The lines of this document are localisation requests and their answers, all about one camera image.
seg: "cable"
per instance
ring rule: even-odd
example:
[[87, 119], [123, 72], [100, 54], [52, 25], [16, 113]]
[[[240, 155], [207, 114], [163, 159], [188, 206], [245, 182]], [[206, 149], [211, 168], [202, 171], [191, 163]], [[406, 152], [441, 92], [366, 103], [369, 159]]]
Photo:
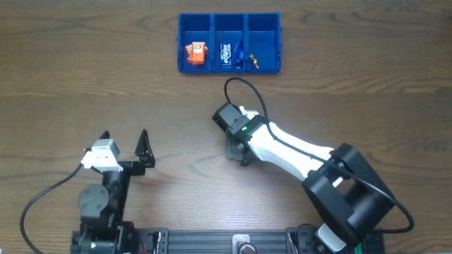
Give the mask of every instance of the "cable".
[[20, 216], [20, 232], [22, 233], [22, 237], [25, 240], [25, 242], [30, 246], [30, 248], [37, 254], [44, 254], [40, 250], [36, 248], [36, 246], [33, 245], [33, 243], [30, 241], [30, 239], [27, 236], [27, 233], [25, 232], [25, 216], [27, 214], [28, 209], [43, 195], [50, 192], [51, 190], [55, 189], [56, 187], [60, 186], [63, 183], [66, 183], [69, 179], [71, 179], [73, 176], [77, 174], [77, 172], [81, 169], [83, 165], [80, 163], [76, 170], [74, 170], [69, 176], [67, 176], [65, 179], [59, 181], [58, 183], [55, 183], [53, 186], [48, 187], [47, 189], [43, 190], [41, 193], [37, 194], [30, 202], [25, 206], [25, 209], [22, 211], [22, 215]]
[[335, 164], [331, 164], [331, 162], [322, 159], [316, 155], [313, 155], [309, 152], [303, 151], [289, 143], [286, 143], [284, 140], [279, 139], [271, 130], [270, 128], [270, 120], [268, 119], [268, 112], [267, 112], [267, 107], [265, 102], [263, 101], [262, 95], [259, 93], [259, 91], [257, 90], [257, 88], [251, 84], [248, 80], [245, 80], [243, 78], [238, 78], [238, 77], [232, 77], [229, 78], [228, 80], [226, 80], [225, 83], [225, 96], [226, 96], [226, 100], [227, 102], [229, 102], [230, 104], [232, 104], [234, 107], [237, 108], [237, 106], [235, 106], [233, 103], [231, 103], [231, 100], [229, 99], [229, 96], [227, 95], [227, 84], [229, 84], [230, 81], [232, 80], [239, 80], [242, 81], [243, 83], [247, 84], [257, 95], [257, 97], [259, 98], [259, 101], [261, 102], [262, 105], [262, 110], [263, 110], [263, 117], [265, 118], [265, 122], [266, 122], [266, 126], [268, 129], [268, 132], [270, 133], [270, 135], [272, 136], [272, 138], [276, 141], [278, 141], [279, 143], [287, 146], [288, 148], [291, 148], [303, 155], [306, 155], [308, 157], [310, 157], [311, 159], [315, 159], [317, 161], [323, 162], [323, 163], [327, 163], [330, 167], [333, 167], [334, 169], [337, 169], [340, 173], [342, 173], [345, 176], [348, 176], [352, 179], [354, 179], [355, 181], [362, 183], [364, 185], [366, 185], [367, 187], [373, 189], [374, 191], [382, 194], [383, 197], [385, 197], [387, 200], [389, 200], [389, 202], [393, 203], [396, 207], [398, 207], [398, 209], [400, 209], [400, 211], [403, 212], [403, 214], [407, 217], [408, 220], [408, 226], [402, 229], [376, 229], [376, 232], [379, 233], [383, 233], [383, 234], [400, 234], [400, 233], [406, 233], [408, 231], [411, 231], [414, 227], [415, 227], [415, 221], [412, 218], [412, 215], [410, 214], [410, 212], [408, 212], [408, 209], [406, 209], [400, 202], [398, 202], [395, 198], [391, 197], [389, 194], [387, 194], [386, 192], [382, 191], [380, 188], [377, 188], [376, 186], [374, 186], [373, 184], [361, 179], [360, 177], [354, 175], [352, 172], [348, 171], [347, 169], [344, 169], [342, 167], [339, 167]]

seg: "wood surface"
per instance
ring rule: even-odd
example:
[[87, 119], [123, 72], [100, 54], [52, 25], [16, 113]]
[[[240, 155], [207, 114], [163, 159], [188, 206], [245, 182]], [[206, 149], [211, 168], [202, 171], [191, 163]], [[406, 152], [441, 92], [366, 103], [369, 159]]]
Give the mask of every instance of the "wood surface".
[[[183, 75], [180, 12], [281, 12], [282, 69], [247, 75], [279, 127], [356, 146], [411, 211], [415, 229], [387, 253], [452, 251], [452, 2], [449, 0], [0, 0], [0, 248], [31, 253], [26, 203], [70, 174], [107, 129], [133, 158], [142, 128], [155, 169], [131, 180], [125, 219], [169, 229], [321, 225], [296, 181], [265, 163], [225, 158], [211, 121], [229, 75]], [[260, 109], [235, 83], [236, 104]], [[30, 209], [44, 253], [69, 253], [81, 171]], [[407, 224], [397, 210], [380, 223]]]

